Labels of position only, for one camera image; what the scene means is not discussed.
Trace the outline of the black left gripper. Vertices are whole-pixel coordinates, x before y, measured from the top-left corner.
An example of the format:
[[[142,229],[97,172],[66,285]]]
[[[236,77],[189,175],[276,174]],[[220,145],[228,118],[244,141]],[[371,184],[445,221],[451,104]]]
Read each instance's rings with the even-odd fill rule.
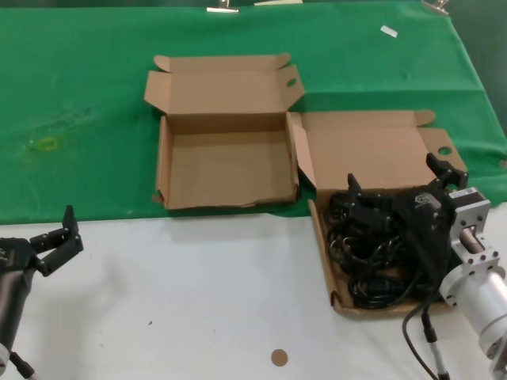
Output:
[[[84,249],[74,208],[67,205],[62,227],[26,240],[1,238],[1,277],[26,270],[36,270],[48,277]],[[40,253],[49,252],[43,259]]]

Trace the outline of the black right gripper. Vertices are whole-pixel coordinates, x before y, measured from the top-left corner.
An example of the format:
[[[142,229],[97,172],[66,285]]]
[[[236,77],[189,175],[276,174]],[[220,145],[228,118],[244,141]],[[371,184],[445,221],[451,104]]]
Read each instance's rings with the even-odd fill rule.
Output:
[[[449,254],[452,206],[448,189],[465,189],[468,173],[428,153],[426,165],[435,178],[394,196],[364,191],[352,173],[348,181],[348,216],[373,230],[391,230],[391,211],[409,254]]]

